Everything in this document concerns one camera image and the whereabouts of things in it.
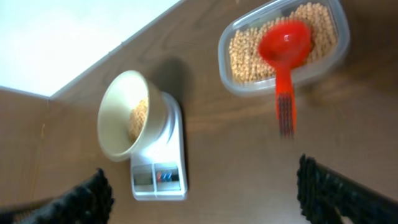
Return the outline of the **white digital kitchen scale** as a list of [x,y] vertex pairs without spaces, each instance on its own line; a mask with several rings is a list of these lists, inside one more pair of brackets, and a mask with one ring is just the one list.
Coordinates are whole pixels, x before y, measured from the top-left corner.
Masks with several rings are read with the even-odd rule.
[[178,102],[163,92],[169,112],[156,141],[131,156],[132,194],[138,201],[181,201],[188,191],[183,119]]

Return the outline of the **cardboard box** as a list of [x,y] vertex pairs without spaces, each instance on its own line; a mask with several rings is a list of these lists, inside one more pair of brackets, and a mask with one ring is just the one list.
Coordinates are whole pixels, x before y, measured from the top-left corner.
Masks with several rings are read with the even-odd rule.
[[1,90],[1,206],[30,202],[48,101]]

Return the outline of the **red measuring scoop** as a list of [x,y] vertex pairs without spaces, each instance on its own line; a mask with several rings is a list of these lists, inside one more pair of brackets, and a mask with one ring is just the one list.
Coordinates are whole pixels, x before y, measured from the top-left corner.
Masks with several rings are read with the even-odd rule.
[[275,110],[283,138],[293,138],[296,127],[292,70],[303,64],[311,44],[310,26],[304,21],[287,20],[271,27],[257,48],[263,61],[275,70]]

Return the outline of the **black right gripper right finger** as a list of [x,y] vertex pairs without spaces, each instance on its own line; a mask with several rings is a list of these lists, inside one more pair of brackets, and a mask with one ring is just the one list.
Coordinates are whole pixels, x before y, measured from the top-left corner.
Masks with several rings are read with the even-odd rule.
[[310,223],[397,223],[397,202],[302,155],[297,200]]

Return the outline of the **beige bowl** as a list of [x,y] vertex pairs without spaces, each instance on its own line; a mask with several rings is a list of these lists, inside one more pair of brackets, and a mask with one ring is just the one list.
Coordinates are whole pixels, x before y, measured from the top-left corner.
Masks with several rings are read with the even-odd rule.
[[[148,98],[147,118],[135,142],[129,137],[129,116],[143,98]],[[103,154],[123,161],[158,139],[169,112],[162,92],[140,72],[128,70],[118,75],[106,90],[97,119],[98,141]]]

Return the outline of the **clear plastic container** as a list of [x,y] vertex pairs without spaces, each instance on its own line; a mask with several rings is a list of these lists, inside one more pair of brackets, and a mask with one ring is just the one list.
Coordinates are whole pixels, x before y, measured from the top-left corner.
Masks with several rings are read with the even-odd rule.
[[[229,43],[236,31],[243,28],[258,28],[261,22],[292,12],[293,7],[305,4],[300,0],[276,0],[265,3],[251,12],[233,21],[222,33],[218,44],[218,64],[220,77],[224,87],[237,96],[257,96],[271,93],[275,90],[275,78],[266,78],[253,83],[241,83],[233,80],[229,57]],[[283,72],[290,72],[294,86],[314,82],[339,66],[348,53],[350,44],[349,25],[343,6],[339,0],[319,1],[324,5],[331,17],[333,30],[337,33],[336,46],[331,48],[323,58],[309,64],[299,65],[303,58],[299,58],[293,50],[303,46],[304,35],[310,29],[299,29],[292,22],[281,25],[275,32],[265,35],[260,41],[257,53],[265,54],[277,68]]]

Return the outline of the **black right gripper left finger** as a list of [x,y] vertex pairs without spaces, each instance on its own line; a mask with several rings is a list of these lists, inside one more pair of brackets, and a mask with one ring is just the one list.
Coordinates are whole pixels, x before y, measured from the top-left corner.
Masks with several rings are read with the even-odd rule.
[[59,197],[1,208],[1,223],[107,224],[113,189],[103,169]]

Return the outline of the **soybeans in bowl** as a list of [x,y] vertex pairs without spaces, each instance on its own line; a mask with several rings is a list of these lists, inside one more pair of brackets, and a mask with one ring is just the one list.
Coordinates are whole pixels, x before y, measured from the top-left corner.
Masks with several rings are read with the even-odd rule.
[[129,116],[129,137],[132,142],[135,142],[146,121],[148,110],[148,98],[143,98],[138,105],[132,109]]

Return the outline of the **soybeans in container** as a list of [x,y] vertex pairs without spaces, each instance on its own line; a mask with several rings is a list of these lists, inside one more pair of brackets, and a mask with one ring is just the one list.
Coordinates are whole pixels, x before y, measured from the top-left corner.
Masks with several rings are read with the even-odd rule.
[[304,21],[312,29],[312,49],[303,65],[322,59],[337,44],[338,37],[327,7],[321,3],[301,4],[289,16],[279,14],[261,22],[260,27],[236,31],[229,43],[230,65],[235,82],[257,82],[275,76],[275,69],[258,53],[259,41],[271,27],[292,19]]

